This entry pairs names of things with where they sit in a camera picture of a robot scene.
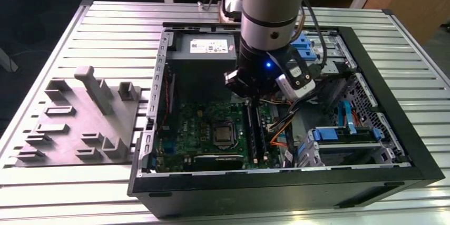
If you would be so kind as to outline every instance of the green circuit board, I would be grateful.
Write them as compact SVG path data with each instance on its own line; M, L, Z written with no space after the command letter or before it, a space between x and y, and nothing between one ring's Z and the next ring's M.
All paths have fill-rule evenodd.
M262 123L272 123L270 105L260 104L259 116ZM248 160L246 124L242 103L182 104L179 110L176 138L160 140L159 146L166 152L159 157L163 165L160 171L184 171L183 164L195 155L220 154L242 155L243 169L274 168L278 163L278 150L270 150L266 162L254 163ZM214 143L215 131L219 125L232 125L234 143L218 146Z

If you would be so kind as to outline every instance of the white label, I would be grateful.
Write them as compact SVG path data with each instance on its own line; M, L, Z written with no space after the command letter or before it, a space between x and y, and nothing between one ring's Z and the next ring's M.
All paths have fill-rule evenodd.
M290 69L290 73L291 73L292 77L298 77L302 74L302 70L300 70L299 66L295 66L295 68Z
M292 158L294 158L294 156L292 156L292 154L286 150L286 152L284 152L284 157L288 159L288 161L292 163Z
M227 40L191 40L191 53L227 53Z

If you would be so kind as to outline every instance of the black computer case frame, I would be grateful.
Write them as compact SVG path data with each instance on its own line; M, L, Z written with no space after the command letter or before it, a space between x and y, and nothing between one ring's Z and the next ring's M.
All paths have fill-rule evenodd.
M239 28L207 23L164 23L164 27ZM138 143L128 195L138 197L156 217L361 207L445 178L353 28L322 29L336 30L343 39L413 166L139 178Z

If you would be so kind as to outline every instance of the aluminum table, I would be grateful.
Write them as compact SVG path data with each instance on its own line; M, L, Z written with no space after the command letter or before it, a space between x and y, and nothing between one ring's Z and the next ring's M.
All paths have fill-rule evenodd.
M320 25L354 28L447 178L363 208L199 217L179 222L449 224L450 81L395 16L379 10L335 8L315 8L315 14ZM15 155L36 125L35 116L45 107L49 79L77 82L73 71L80 65L92 65L95 76L105 78L109 86L132 81L143 88L136 130L143 128L162 23L216 20L216 7L206 12L194 4L83 2L0 140L0 221L29 224L45 218L45 224L159 222L138 199L127 196L131 165L16 168Z

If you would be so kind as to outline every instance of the open computer tower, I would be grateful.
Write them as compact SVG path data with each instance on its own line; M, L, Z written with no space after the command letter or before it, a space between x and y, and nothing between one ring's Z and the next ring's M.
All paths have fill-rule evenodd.
M295 47L319 62L303 29ZM322 30L316 93L272 142L288 102L275 94L251 114L224 85L239 26L164 23L128 186L155 216L361 207L443 178L353 29Z

